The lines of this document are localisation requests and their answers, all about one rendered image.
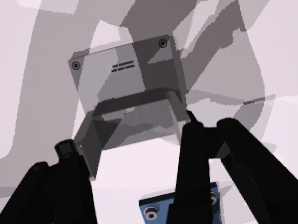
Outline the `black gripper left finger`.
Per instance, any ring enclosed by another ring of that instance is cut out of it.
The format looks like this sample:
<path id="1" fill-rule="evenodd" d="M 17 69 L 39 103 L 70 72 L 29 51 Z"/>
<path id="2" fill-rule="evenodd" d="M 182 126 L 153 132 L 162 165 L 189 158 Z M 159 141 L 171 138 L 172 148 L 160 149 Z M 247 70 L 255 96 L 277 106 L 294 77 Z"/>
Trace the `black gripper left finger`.
<path id="1" fill-rule="evenodd" d="M 0 224 L 98 224 L 91 182 L 102 147 L 93 113 L 87 112 L 74 139 L 54 146 L 57 164 L 30 167 L 1 211 Z"/>

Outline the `dark grey block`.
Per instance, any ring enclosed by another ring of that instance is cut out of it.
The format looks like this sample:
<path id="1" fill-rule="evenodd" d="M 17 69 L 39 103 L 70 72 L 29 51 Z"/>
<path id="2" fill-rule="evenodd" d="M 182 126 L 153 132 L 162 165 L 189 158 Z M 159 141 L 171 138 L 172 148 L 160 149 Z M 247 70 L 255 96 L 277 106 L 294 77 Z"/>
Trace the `dark grey block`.
<path id="1" fill-rule="evenodd" d="M 163 87 L 99 102 L 91 118 L 103 151 L 175 134 Z"/>

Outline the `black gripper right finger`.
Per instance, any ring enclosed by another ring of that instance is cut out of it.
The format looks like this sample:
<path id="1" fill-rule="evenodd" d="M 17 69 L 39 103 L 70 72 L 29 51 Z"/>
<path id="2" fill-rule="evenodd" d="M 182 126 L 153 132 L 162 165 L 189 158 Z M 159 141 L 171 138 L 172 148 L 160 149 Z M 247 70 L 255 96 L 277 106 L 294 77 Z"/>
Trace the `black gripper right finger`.
<path id="1" fill-rule="evenodd" d="M 181 144 L 166 224 L 213 224 L 209 159 L 221 159 L 258 224 L 298 224 L 298 179 L 251 132 L 230 117 L 204 127 L 165 94 Z"/>

